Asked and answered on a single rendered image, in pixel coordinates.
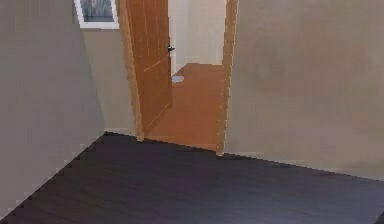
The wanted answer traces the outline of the orange wooden room door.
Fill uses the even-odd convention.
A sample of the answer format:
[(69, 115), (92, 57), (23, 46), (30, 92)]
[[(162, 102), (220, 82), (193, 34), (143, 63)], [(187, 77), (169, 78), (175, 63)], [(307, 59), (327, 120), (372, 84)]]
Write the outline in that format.
[(127, 0), (144, 133), (170, 106), (171, 58), (168, 0)]

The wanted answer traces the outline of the white framed wall picture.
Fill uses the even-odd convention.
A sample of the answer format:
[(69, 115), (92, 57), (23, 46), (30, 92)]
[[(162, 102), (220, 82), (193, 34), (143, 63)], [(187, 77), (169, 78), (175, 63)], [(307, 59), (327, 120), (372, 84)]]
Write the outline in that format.
[(116, 0), (73, 0), (81, 29), (119, 28)]

